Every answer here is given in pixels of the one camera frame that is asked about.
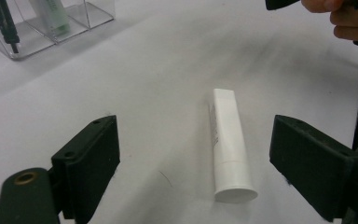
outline screw hole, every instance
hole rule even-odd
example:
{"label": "screw hole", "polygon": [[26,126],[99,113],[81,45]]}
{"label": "screw hole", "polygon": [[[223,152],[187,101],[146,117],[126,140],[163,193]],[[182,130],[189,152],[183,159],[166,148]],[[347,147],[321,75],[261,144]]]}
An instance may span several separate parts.
{"label": "screw hole", "polygon": [[69,151],[63,155],[67,159],[72,159],[75,156],[75,152]]}
{"label": "screw hole", "polygon": [[34,181],[36,179],[36,177],[37,177],[36,172],[23,173],[16,177],[16,179],[14,180],[14,184],[15,185],[26,185],[26,184]]}

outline white table surface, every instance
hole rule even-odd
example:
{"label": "white table surface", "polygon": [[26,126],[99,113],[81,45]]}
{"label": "white table surface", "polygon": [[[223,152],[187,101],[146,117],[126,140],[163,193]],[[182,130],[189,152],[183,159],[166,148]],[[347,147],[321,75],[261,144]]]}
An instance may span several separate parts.
{"label": "white table surface", "polygon": [[[269,143],[281,114],[351,146],[358,47],[333,37],[328,15],[299,3],[266,11],[263,0],[118,0],[116,10],[26,61],[0,52],[0,186],[48,169],[89,122],[117,115],[121,164],[91,223],[325,223],[269,163]],[[214,88],[237,96],[259,193],[249,203],[213,200]]]}

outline clear acrylic container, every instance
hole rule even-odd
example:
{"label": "clear acrylic container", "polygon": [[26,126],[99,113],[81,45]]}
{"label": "clear acrylic container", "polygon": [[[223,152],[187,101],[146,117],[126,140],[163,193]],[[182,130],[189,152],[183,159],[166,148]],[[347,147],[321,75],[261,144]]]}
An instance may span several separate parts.
{"label": "clear acrylic container", "polygon": [[[100,9],[95,0],[90,1],[0,0],[0,12],[5,2],[9,11],[9,15],[0,14],[4,26],[0,29],[0,51],[12,60],[21,60],[115,18],[113,1],[109,2],[109,12]],[[8,31],[10,21],[15,29]],[[2,33],[10,33],[8,41]]]}

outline pen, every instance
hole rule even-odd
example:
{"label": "pen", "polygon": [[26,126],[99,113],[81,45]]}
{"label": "pen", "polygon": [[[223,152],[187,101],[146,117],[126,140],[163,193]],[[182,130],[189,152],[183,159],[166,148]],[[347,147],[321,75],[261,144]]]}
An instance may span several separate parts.
{"label": "pen", "polygon": [[0,0],[0,30],[5,42],[13,48],[13,52],[19,53],[16,44],[20,43],[20,39],[17,35],[16,26],[14,25],[6,0]]}

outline finger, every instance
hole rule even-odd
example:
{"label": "finger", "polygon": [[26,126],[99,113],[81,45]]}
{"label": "finger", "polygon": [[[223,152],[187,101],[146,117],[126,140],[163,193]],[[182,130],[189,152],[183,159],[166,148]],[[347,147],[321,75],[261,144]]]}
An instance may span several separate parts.
{"label": "finger", "polygon": [[337,26],[358,27],[358,10],[343,6],[330,14],[330,21]]}
{"label": "finger", "polygon": [[358,27],[336,26],[334,35],[341,39],[358,41]]}
{"label": "finger", "polygon": [[301,0],[302,5],[310,12],[329,12],[338,10],[344,0]]}

